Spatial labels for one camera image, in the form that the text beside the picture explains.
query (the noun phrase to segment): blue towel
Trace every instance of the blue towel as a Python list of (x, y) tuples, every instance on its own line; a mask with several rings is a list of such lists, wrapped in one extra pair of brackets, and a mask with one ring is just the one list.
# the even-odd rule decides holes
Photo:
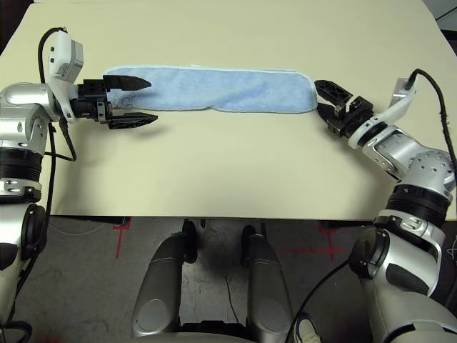
[(294, 70), (119, 66), (105, 74), (138, 76), (152, 83), (139, 91), (111, 90), (108, 100), (114, 108), (303, 113), (317, 107), (314, 83)]

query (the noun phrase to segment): shoe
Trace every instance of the shoe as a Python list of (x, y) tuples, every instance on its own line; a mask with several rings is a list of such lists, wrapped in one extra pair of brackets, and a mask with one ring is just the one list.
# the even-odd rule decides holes
[(321, 338), (317, 335), (317, 329), (307, 313), (301, 313), (298, 316), (293, 330), (295, 343), (321, 343)]

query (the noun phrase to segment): black cable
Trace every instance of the black cable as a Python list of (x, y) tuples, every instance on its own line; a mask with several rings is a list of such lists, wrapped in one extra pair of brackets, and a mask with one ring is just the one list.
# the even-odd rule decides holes
[[(38, 69), (39, 69), (39, 74), (40, 74), (40, 82), (42, 84), (45, 83), (45, 81), (46, 81), (45, 78), (44, 78), (44, 64), (43, 64), (44, 44), (46, 43), (46, 40), (53, 33), (59, 32), (59, 31), (66, 32), (66, 29), (64, 27), (53, 27), (52, 29), (49, 29), (48, 31), (46, 31), (44, 33), (44, 35), (42, 36), (42, 38), (40, 39), (40, 42), (38, 44)], [(64, 155), (56, 154), (55, 151), (54, 152), (52, 152), (52, 151), (51, 152), (45, 152), (44, 154), (47, 155), (47, 156), (55, 155), (57, 158), (64, 159), (66, 161), (76, 161), (76, 152), (75, 152), (74, 147), (73, 147), (73, 142), (71, 141), (70, 136), (69, 136), (68, 124), (66, 124), (66, 125), (62, 124), (61, 123), (62, 121), (65, 121), (65, 123), (66, 123), (66, 120), (65, 119), (61, 119), (59, 124), (60, 124), (61, 130), (62, 130), (62, 134), (64, 134), (66, 145), (68, 145), (68, 147), (70, 149), (71, 157), (67, 157), (67, 156), (64, 156)]]
[(38, 44), (38, 70), (40, 73), (40, 82), (44, 84), (45, 79), (44, 79), (44, 67), (43, 67), (43, 48), (44, 44), (46, 43), (46, 40), (55, 32), (59, 31), (64, 31), (66, 32), (66, 29), (64, 27), (53, 27), (52, 29), (49, 29), (44, 33), (42, 38), (40, 39), (40, 42)]
[(15, 329), (15, 330), (22, 331), (24, 333), (24, 335), (21, 337), (21, 339), (19, 341), (17, 341), (16, 343), (26, 343), (30, 339), (31, 333), (32, 333), (31, 325), (29, 323), (23, 322), (21, 320), (9, 322), (8, 324), (5, 325), (5, 329)]
[(439, 16), (438, 18), (436, 18), (435, 20), (436, 20), (436, 21), (440, 20), (441, 18), (443, 18), (444, 16), (450, 14), (452, 11), (455, 11), (456, 9), (457, 9), (457, 6), (454, 7), (453, 9), (450, 9), (450, 10), (447, 11), (445, 14), (440, 15), (440, 16)]
[(5, 328), (1, 329), (1, 339), (2, 343), (6, 343), (6, 337), (5, 337)]
[(292, 320), (292, 324), (289, 327), (288, 332), (287, 332), (286, 340), (284, 341), (285, 343), (289, 343), (291, 341), (293, 328), (295, 327), (295, 322), (297, 321), (298, 316), (300, 315), (300, 313), (302, 313), (302, 311), (304, 310), (306, 304), (308, 304), (309, 299), (318, 291), (318, 289), (325, 282), (327, 282), (328, 279), (330, 279), (333, 275), (338, 273), (340, 270), (342, 270), (347, 265), (348, 265), (348, 260), (344, 261), (342, 264), (340, 264), (339, 266), (337, 266), (334, 269), (332, 269), (326, 276), (324, 276), (322, 278), (321, 281), (319, 281), (317, 283), (316, 286), (314, 286), (314, 288), (311, 290), (311, 292), (308, 293), (308, 296), (304, 299), (303, 303), (301, 304), (300, 308), (298, 309), (297, 313), (295, 314), (295, 317)]
[(454, 174), (457, 175), (457, 158), (456, 158), (456, 153), (454, 151), (452, 141), (451, 141), (451, 134), (449, 133), (449, 127), (448, 127), (448, 114), (446, 113), (446, 105), (444, 104), (444, 96), (443, 92), (441, 91), (439, 85), (436, 83), (435, 80), (433, 80), (433, 77), (431, 77), (426, 71), (422, 69), (416, 69), (414, 70), (411, 75), (409, 76), (408, 82), (406, 83), (406, 90), (411, 89), (411, 87), (414, 84), (414, 81), (416, 80), (416, 77), (418, 75), (422, 75), (427, 79), (428, 82), (430, 82), (431, 86), (436, 92), (436, 95), (438, 96), (438, 100), (440, 103), (440, 116), (441, 116), (441, 126), (443, 127), (443, 135), (444, 135), (444, 140), (446, 141), (446, 146), (448, 147), (448, 152), (449, 155), (451, 156), (451, 162), (453, 165), (454, 169)]
[(228, 302), (230, 303), (231, 311), (233, 312), (233, 315), (235, 316), (235, 320), (237, 324), (240, 324), (240, 321), (238, 320), (238, 316), (236, 315), (235, 308), (233, 307), (233, 303), (231, 302), (231, 293), (230, 293), (230, 286), (229, 286), (229, 281), (227, 280), (227, 277), (224, 277), (226, 280), (226, 286), (227, 286), (227, 293), (228, 293)]
[(38, 259), (38, 255), (35, 254), (33, 257), (30, 258), (29, 263), (27, 264), (27, 267), (21, 271), (21, 274), (19, 275), (19, 281), (17, 282), (16, 286), (16, 298), (19, 295), (19, 292), (21, 291), (23, 285), (26, 283), (27, 278), (30, 275), (30, 272), (32, 268), (35, 265), (36, 259)]

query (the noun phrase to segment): cable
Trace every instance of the cable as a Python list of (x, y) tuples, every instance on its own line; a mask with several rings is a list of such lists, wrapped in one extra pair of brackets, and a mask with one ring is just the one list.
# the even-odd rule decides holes
[(446, 252), (452, 257), (452, 262), (454, 264), (457, 264), (457, 256), (454, 253), (457, 250), (456, 244), (457, 244), (457, 235), (454, 238), (454, 242), (452, 243), (451, 248), (446, 250)]
[[(44, 78), (44, 65), (43, 65), (43, 48), (44, 48), (44, 44), (46, 43), (46, 40), (53, 33), (59, 32), (59, 31), (66, 32), (66, 29), (64, 27), (53, 27), (52, 29), (49, 29), (48, 31), (46, 31), (44, 33), (44, 35), (42, 36), (42, 38), (40, 39), (40, 42), (38, 44), (38, 69), (39, 69), (39, 74), (40, 74), (40, 82), (42, 84), (44, 84), (46, 82), (46, 80)], [(64, 155), (56, 154), (55, 150), (51, 151), (51, 152), (45, 152), (45, 155), (47, 155), (47, 156), (55, 156), (55, 157), (58, 157), (60, 159), (64, 159), (66, 161), (76, 161), (76, 152), (75, 152), (74, 147), (73, 147), (73, 142), (71, 141), (70, 136), (69, 136), (68, 124), (66, 123), (65, 119), (61, 119), (59, 121), (59, 124), (60, 124), (60, 128), (62, 130), (62, 134), (64, 134), (65, 142), (66, 142), (66, 144), (68, 145), (68, 147), (70, 149), (71, 157), (67, 157), (67, 156), (64, 156)], [(49, 132), (49, 138), (50, 139), (51, 139), (52, 135), (53, 134), (51, 132)]]
[(54, 229), (55, 231), (61, 233), (61, 234), (65, 234), (66, 236), (85, 236), (87, 234), (92, 234), (94, 233), (95, 231), (98, 231), (99, 229), (101, 229), (102, 227), (105, 226), (105, 223), (103, 224), (100, 224), (98, 225), (95, 229), (92, 229), (92, 230), (89, 230), (87, 232), (79, 232), (78, 234), (72, 234), (70, 232), (65, 232), (65, 231), (62, 231), (60, 230), (59, 228), (55, 227), (53, 224), (49, 223), (49, 226)]
[(334, 269), (332, 269), (326, 276), (324, 276), (322, 278), (321, 281), (319, 281), (317, 283), (316, 286), (314, 286), (314, 288), (311, 290), (311, 292), (308, 293), (308, 296), (304, 299), (303, 303), (301, 304), (300, 308), (298, 309), (295, 317), (293, 318), (292, 320), (292, 323), (291, 323), (291, 326), (289, 327), (288, 329), (288, 332), (287, 332), (287, 337), (286, 337), (286, 340), (284, 341), (285, 343), (289, 343), (291, 341), (291, 338), (292, 338), (292, 332), (293, 332), (293, 328), (294, 328), (294, 324), (295, 322), (297, 321), (298, 319), (298, 316), (300, 315), (300, 313), (302, 313), (302, 311), (304, 310), (306, 304), (308, 303), (309, 299), (318, 291), (318, 289), (325, 283), (327, 282), (328, 279), (330, 279), (333, 275), (335, 275), (336, 273), (338, 273), (340, 270), (342, 270), (345, 266), (347, 266), (348, 264), (348, 260), (344, 261), (342, 264), (340, 264), (339, 266), (335, 267)]
[(448, 114), (446, 113), (446, 106), (444, 104), (444, 96), (443, 96), (443, 92), (441, 91), (439, 85), (436, 83), (435, 80), (433, 80), (433, 77), (431, 77), (426, 71), (424, 71), (422, 69), (416, 69), (409, 76), (409, 79), (408, 79), (408, 82), (406, 83), (405, 88), (406, 88), (406, 90), (411, 89), (418, 74), (422, 75), (423, 77), (425, 77), (427, 79), (428, 82), (430, 82), (431, 86), (433, 87), (433, 89), (436, 92), (436, 95), (438, 96), (438, 100), (440, 103), (441, 126), (443, 127), (444, 140), (446, 141), (446, 146), (448, 147), (448, 152), (449, 152), (449, 155), (451, 156), (451, 162), (452, 162), (453, 169), (454, 169), (454, 175), (457, 176), (457, 158), (456, 158), (456, 153), (455, 153), (453, 145), (452, 145), (451, 134), (449, 133)]
[(21, 321), (21, 320), (9, 322), (8, 324), (5, 325), (5, 329), (15, 329), (15, 330), (22, 331), (24, 333), (22, 338), (19, 341), (17, 341), (16, 343), (26, 343), (30, 339), (31, 333), (32, 333), (31, 325), (29, 323)]
[(226, 286), (227, 286), (227, 292), (228, 292), (228, 302), (230, 303), (231, 311), (233, 312), (233, 315), (235, 316), (236, 323), (240, 324), (240, 321), (238, 320), (238, 316), (236, 315), (236, 312), (235, 312), (235, 308), (233, 307), (233, 303), (231, 302), (230, 286), (229, 286), (229, 281), (227, 280), (226, 276), (224, 276), (224, 280), (226, 280)]
[(66, 32), (66, 28), (64, 27), (53, 27), (46, 31), (42, 38), (40, 39), (40, 42), (38, 44), (38, 70), (40, 73), (40, 82), (44, 84), (45, 79), (44, 79), (44, 67), (43, 67), (43, 48), (44, 44), (46, 43), (47, 39), (49, 36), (51, 36), (55, 32), (63, 31)]
[(445, 14), (440, 15), (440, 16), (439, 16), (438, 18), (436, 18), (435, 20), (436, 20), (436, 21), (440, 20), (441, 18), (443, 18), (444, 16), (450, 14), (452, 11), (455, 11), (456, 9), (457, 9), (457, 6), (454, 7), (453, 9), (450, 9), (450, 10), (447, 11)]

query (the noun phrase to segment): table surface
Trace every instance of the table surface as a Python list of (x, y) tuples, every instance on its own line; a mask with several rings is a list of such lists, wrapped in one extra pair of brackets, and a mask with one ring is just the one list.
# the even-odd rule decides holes
[[(78, 83), (123, 64), (297, 69), (383, 111), (397, 78), (422, 68), (443, 90), (457, 141), (457, 58), (421, 0), (52, 2), (29, 7), (0, 56), (0, 88), (38, 82), (39, 39), (66, 26), (84, 45)], [(78, 161), (58, 161), (52, 213), (371, 219), (394, 185), (332, 138), (315, 111), (158, 115), (126, 131), (89, 120), (72, 126)], [(422, 79), (397, 125), (446, 149), (436, 95)], [(66, 152), (61, 135), (57, 149)], [(43, 199), (49, 167), (45, 158)]]

